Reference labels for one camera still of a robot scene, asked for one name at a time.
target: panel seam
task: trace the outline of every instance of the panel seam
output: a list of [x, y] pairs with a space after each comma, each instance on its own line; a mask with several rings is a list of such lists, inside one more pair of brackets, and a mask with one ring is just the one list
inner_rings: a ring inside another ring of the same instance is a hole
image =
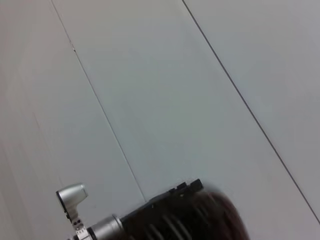
[[105, 116], [105, 118], [106, 118], [106, 120], [107, 120], [107, 122], [108, 122], [108, 124], [109, 124], [109, 126], [110, 126], [110, 128], [111, 128], [111, 131], [112, 131], [112, 133], [113, 133], [113, 135], [114, 135], [114, 137], [115, 137], [115, 139], [116, 139], [116, 142], [117, 142], [117, 144], [119, 145], [119, 147], [120, 147], [120, 149], [121, 149], [121, 152], [122, 152], [122, 154], [123, 154], [123, 156], [124, 156], [124, 159], [125, 159], [128, 167], [129, 167], [129, 169], [130, 169], [130, 171], [131, 171], [131, 174], [132, 174], [132, 176], [133, 176], [133, 178], [134, 178], [134, 180], [135, 180], [135, 182], [136, 182], [136, 184], [137, 184], [137, 186], [138, 186], [138, 189], [139, 189], [139, 191], [140, 191], [140, 193], [141, 193], [144, 201], [146, 202], [146, 201], [147, 201], [147, 198], [146, 198], [146, 196], [144, 195], [144, 193], [143, 193], [143, 191], [142, 191], [142, 188], [141, 188], [141, 186], [140, 186], [140, 184], [139, 184], [139, 182], [138, 182], [138, 179], [136, 178], [136, 175], [134, 174], [134, 171], [133, 171], [133, 169], [132, 169], [132, 167], [131, 167], [131, 165], [130, 165], [130, 163], [129, 163], [129, 161], [128, 161], [128, 158], [127, 158], [127, 156], [126, 156], [126, 154], [125, 154], [125, 152], [124, 152], [124, 150], [123, 150], [123, 148], [122, 148], [122, 146], [121, 146], [121, 144], [120, 144], [120, 142], [119, 142], [119, 139], [117, 138], [117, 135], [116, 135], [116, 133], [115, 133], [115, 131], [114, 131], [114, 129], [113, 129], [113, 127], [112, 127], [109, 119], [108, 119], [108, 116], [107, 116], [107, 114], [106, 114], [106, 111], [105, 111], [105, 109], [103, 108], [103, 106], [102, 106], [102, 104], [101, 104], [101, 102], [100, 102], [100, 99], [98, 98], [98, 95], [97, 95], [97, 93], [96, 93], [96, 91], [95, 91], [95, 89], [94, 89], [94, 87], [93, 87], [93, 85], [92, 85], [92, 83], [91, 83], [91, 81], [90, 81], [90, 78], [89, 78], [89, 76], [88, 76], [88, 74], [87, 74], [87, 72], [86, 72], [86, 70], [85, 70], [82, 62], [80, 61], [80, 58], [79, 58], [79, 56], [78, 56], [78, 53], [77, 53], [77, 51], [76, 51], [73, 43], [71, 42], [71, 39], [70, 39], [70, 37], [69, 37], [69, 34], [68, 34], [68, 32], [67, 32], [67, 30], [66, 30], [66, 28], [65, 28], [64, 23], [62, 22], [62, 19], [61, 19], [59, 13], [58, 13], [58, 10], [57, 10], [57, 8], [56, 8], [56, 5], [55, 5], [55, 3], [54, 3], [53, 0], [50, 0], [50, 1], [51, 1], [51, 4], [53, 5], [54, 11], [56, 12], [56, 14], [57, 14], [57, 16], [58, 16], [58, 18], [59, 18], [59, 21], [60, 21], [60, 23], [61, 23], [61, 25], [62, 25], [62, 27], [63, 27], [63, 30], [64, 30], [64, 32], [65, 32], [65, 35], [66, 35], [66, 37], [68, 38], [68, 40], [69, 40], [69, 42], [70, 42], [70, 45], [71, 45], [71, 47], [72, 47], [72, 50], [74, 51], [75, 56], [76, 56], [76, 58], [77, 58], [77, 60], [78, 60], [78, 62], [79, 62], [79, 64], [80, 64], [80, 66], [81, 66], [81, 68], [82, 68], [82, 70], [83, 70], [83, 72], [84, 72], [84, 74], [85, 74], [85, 77], [86, 77], [86, 79], [88, 80], [88, 82], [89, 82], [89, 84], [90, 84], [90, 86], [91, 86], [91, 89], [92, 89], [92, 91], [93, 91], [93, 93], [94, 93], [94, 95], [95, 95], [95, 97], [96, 97], [96, 99], [97, 99], [97, 101], [98, 101], [98, 103], [99, 103], [99, 105], [100, 105], [100, 108], [102, 109], [102, 112], [103, 112], [103, 114], [104, 114], [104, 116]]
[[313, 210], [313, 208], [311, 207], [310, 203], [308, 202], [306, 196], [304, 195], [304, 193], [302, 192], [301, 188], [299, 187], [298, 183], [296, 182], [296, 180], [294, 179], [294, 177], [292, 176], [292, 174], [290, 173], [289, 169], [287, 168], [285, 162], [283, 161], [283, 159], [281, 158], [281, 156], [279, 155], [278, 151], [276, 150], [275, 146], [273, 145], [273, 143], [271, 142], [270, 138], [268, 137], [268, 135], [266, 134], [265, 130], [262, 128], [261, 124], [259, 123], [258, 119], [256, 118], [256, 116], [254, 115], [254, 113], [252, 112], [252, 110], [250, 109], [249, 105], [247, 104], [246, 100], [244, 99], [244, 97], [242, 96], [242, 94], [240, 93], [239, 89], [237, 88], [235, 82], [233, 81], [233, 79], [231, 78], [230, 74], [228, 73], [227, 69], [225, 68], [225, 66], [223, 65], [223, 63], [221, 62], [220, 58], [218, 57], [216, 51], [214, 50], [214, 48], [212, 47], [212, 45], [210, 44], [208, 38], [206, 37], [205, 33], [203, 32], [202, 28], [200, 27], [200, 25], [198, 24], [196, 18], [194, 17], [193, 13], [191, 12], [190, 8], [188, 7], [187, 3], [185, 2], [185, 0], [181, 0], [185, 6], [185, 8], [187, 9], [188, 13], [190, 14], [193, 22], [195, 23], [195, 25], [197, 26], [198, 30], [201, 32], [203, 38], [205, 39], [206, 43], [208, 44], [208, 46], [210, 47], [211, 51], [213, 52], [214, 56], [216, 57], [216, 59], [218, 60], [220, 66], [222, 67], [224, 73], [227, 75], [227, 77], [229, 78], [230, 82], [232, 83], [233, 87], [235, 88], [235, 90], [237, 91], [237, 93], [239, 94], [240, 98], [242, 99], [243, 103], [245, 104], [246, 108], [248, 109], [248, 111], [250, 112], [251, 116], [253, 117], [253, 119], [255, 120], [256, 124], [258, 125], [258, 127], [260, 128], [260, 130], [262, 131], [264, 137], [266, 138], [266, 140], [268, 141], [268, 143], [270, 144], [270, 146], [272, 147], [273, 151], [275, 152], [276, 156], [279, 158], [280, 162], [282, 163], [282, 166], [284, 167], [284, 169], [286, 170], [286, 172], [288, 173], [288, 175], [290, 176], [291, 180], [293, 181], [294, 185], [296, 186], [296, 188], [298, 189], [298, 191], [300, 192], [301, 196], [303, 197], [304, 201], [306, 202], [307, 206], [309, 207], [309, 209], [311, 210], [313, 216], [315, 217], [315, 219], [317, 220], [318, 224], [320, 225], [320, 220], [317, 217], [315, 211]]

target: white surface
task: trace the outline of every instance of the white surface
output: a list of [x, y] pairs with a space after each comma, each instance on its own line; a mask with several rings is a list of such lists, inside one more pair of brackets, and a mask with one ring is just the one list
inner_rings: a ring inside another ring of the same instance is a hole
[[2, 1], [0, 32], [0, 211], [8, 211], [0, 224], [14, 224], [8, 239], [69, 237], [55, 191], [79, 181], [89, 193], [79, 205], [88, 225], [141, 204], [52, 3]]
[[201, 178], [231, 198], [252, 239], [320, 236], [181, 1], [54, 3], [148, 198]]
[[320, 2], [186, 0], [320, 217]]

